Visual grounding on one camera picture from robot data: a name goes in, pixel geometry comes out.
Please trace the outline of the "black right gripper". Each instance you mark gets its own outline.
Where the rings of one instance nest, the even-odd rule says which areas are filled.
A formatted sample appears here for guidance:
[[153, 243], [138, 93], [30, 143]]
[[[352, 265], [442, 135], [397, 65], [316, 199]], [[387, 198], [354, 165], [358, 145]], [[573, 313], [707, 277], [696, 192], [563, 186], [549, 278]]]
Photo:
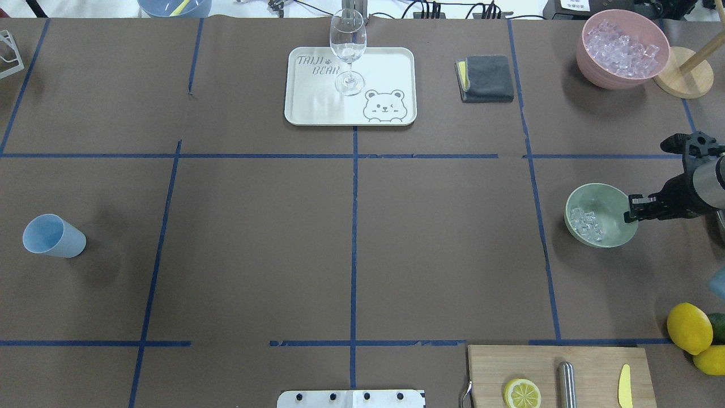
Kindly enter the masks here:
[[[683, 173], [669, 179], [657, 197], [630, 194], [624, 222], [694, 219], [724, 209], [723, 143], [696, 131], [665, 138], [660, 149], [682, 155]], [[666, 208], [663, 216], [660, 203]]]

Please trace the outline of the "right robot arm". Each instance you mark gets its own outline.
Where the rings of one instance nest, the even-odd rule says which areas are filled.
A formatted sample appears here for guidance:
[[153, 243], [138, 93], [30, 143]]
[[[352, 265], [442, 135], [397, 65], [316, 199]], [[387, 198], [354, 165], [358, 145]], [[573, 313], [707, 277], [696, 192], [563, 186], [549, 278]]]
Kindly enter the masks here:
[[661, 191], [647, 197], [628, 196], [629, 211], [625, 222], [639, 220], [695, 219], [723, 212], [724, 209], [724, 147], [723, 143], [697, 131], [674, 134], [663, 140], [661, 150], [679, 154], [683, 173], [664, 184]]

